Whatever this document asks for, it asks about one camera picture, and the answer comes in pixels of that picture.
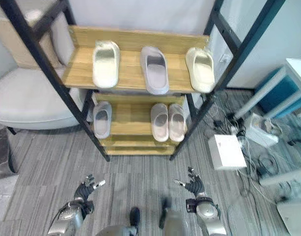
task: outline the slide sandal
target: slide sandal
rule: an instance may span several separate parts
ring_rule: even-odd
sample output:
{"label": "slide sandal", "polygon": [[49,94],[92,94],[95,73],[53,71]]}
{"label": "slide sandal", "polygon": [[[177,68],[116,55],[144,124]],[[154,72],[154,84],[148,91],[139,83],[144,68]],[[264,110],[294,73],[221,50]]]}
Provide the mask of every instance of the slide sandal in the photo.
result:
{"label": "slide sandal", "polygon": [[185,119],[183,108],[179,104],[169,106],[169,137],[172,141],[180,142],[184,139]]}
{"label": "slide sandal", "polygon": [[151,108],[152,135],[158,142],[165,142],[169,138],[168,108],[163,103],[157,103]]}
{"label": "slide sandal", "polygon": [[116,86],[119,79],[120,49],[112,41],[96,41],[92,55],[95,86],[107,89]]}
{"label": "slide sandal", "polygon": [[185,61],[193,89],[202,93],[211,92],[215,86],[214,61],[211,55],[200,48],[190,48]]}
{"label": "slide sandal", "polygon": [[143,47],[140,52],[140,65],[147,91],[154,95],[167,93],[169,90],[168,72],[162,52],[155,47]]}
{"label": "slide sandal", "polygon": [[109,102],[99,102],[93,109],[93,126],[97,139],[105,139],[110,135],[112,107]]}

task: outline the gray carpet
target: gray carpet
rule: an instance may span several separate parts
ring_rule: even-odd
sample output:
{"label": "gray carpet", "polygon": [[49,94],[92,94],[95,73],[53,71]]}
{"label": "gray carpet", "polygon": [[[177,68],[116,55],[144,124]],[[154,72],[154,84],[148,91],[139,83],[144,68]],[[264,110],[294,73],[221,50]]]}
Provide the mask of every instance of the gray carpet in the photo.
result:
{"label": "gray carpet", "polygon": [[[230,102],[227,106],[234,109],[250,97],[249,92],[228,91],[228,94]],[[221,112],[216,114],[214,110],[205,119],[209,125],[212,124],[208,119],[220,116]],[[292,115],[288,119],[292,125],[301,125],[301,121],[295,120]],[[85,219],[77,235],[94,236],[109,225],[128,225],[130,208],[138,206],[141,209],[139,235],[160,236],[161,197],[170,194],[173,196],[173,207],[182,212],[189,225],[189,235],[200,236],[202,233],[195,215],[188,214],[185,209],[185,199],[193,196],[172,181],[174,178],[187,181],[187,166],[196,168],[208,196],[219,204],[221,220],[227,232],[226,214],[230,206],[229,221],[233,235],[260,235],[259,220],[263,235],[288,235],[275,205],[268,203],[252,188],[258,219],[253,198],[240,196],[241,181],[237,173],[216,172],[213,169],[206,143],[212,132],[202,121],[172,162],[168,161],[167,156],[114,156],[109,163],[104,161],[78,126],[49,131],[18,130],[15,136],[9,133],[13,165],[19,178],[4,221],[0,222],[0,235],[46,235],[56,211],[72,199],[80,180],[93,173],[96,179],[105,178],[106,184],[91,195],[95,211]],[[301,145],[292,148],[296,149],[296,157],[288,162],[301,166]],[[251,152],[255,151],[261,150],[252,148]],[[288,158],[287,152],[293,152],[284,141],[276,145],[276,151],[280,151],[279,154],[285,158]],[[277,162],[280,172],[296,168],[283,160],[278,159]],[[291,186],[294,189],[291,197],[301,196],[301,184]],[[262,191],[272,199],[280,195],[280,190],[272,191],[272,188],[262,188]]]}

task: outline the power adapter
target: power adapter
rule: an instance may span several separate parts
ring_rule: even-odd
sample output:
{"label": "power adapter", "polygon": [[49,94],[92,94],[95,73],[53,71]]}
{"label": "power adapter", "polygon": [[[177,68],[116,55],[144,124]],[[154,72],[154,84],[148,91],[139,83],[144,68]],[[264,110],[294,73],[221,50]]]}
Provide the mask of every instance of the power adapter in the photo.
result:
{"label": "power adapter", "polygon": [[214,127],[221,127],[223,125],[222,121],[217,119],[214,120]]}
{"label": "power adapter", "polygon": [[256,173],[259,177],[263,177],[268,174],[267,169],[263,166],[257,167]]}

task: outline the white wall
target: white wall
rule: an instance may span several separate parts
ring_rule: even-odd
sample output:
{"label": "white wall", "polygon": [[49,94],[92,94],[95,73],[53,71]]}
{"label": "white wall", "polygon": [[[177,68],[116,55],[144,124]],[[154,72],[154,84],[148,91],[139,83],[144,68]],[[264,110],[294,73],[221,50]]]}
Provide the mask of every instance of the white wall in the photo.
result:
{"label": "white wall", "polygon": [[[225,0],[221,12],[243,40],[265,2]],[[211,36],[215,75],[219,79],[229,64],[219,60],[230,51],[217,30]],[[286,58],[301,58],[301,0],[286,0],[228,86],[255,88],[269,72],[282,66]]]}
{"label": "white wall", "polygon": [[214,0],[69,0],[78,25],[202,34]]}
{"label": "white wall", "polygon": [[[20,8],[45,10],[54,0],[17,0]],[[69,0],[78,25],[130,30],[154,30],[202,34],[213,0]],[[225,0],[221,9],[238,37],[243,40],[266,0]],[[209,47],[219,79],[231,54],[213,29]],[[286,0],[275,19],[230,82],[230,87],[254,88],[285,58],[301,58],[301,0]]]}

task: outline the white box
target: white box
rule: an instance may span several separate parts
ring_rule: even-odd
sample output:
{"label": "white box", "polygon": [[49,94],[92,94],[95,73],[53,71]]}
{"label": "white box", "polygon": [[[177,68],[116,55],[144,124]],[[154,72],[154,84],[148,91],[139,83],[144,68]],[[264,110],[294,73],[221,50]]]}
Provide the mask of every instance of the white box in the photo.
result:
{"label": "white box", "polygon": [[276,135],[267,133],[263,128],[261,128],[262,123],[265,120],[265,118],[255,113],[250,115],[244,122],[244,126],[246,128],[245,137],[265,148],[268,148],[271,145],[278,143],[279,138]]}
{"label": "white box", "polygon": [[215,134],[208,140],[215,170],[237,170],[246,167],[246,162],[235,135]]}

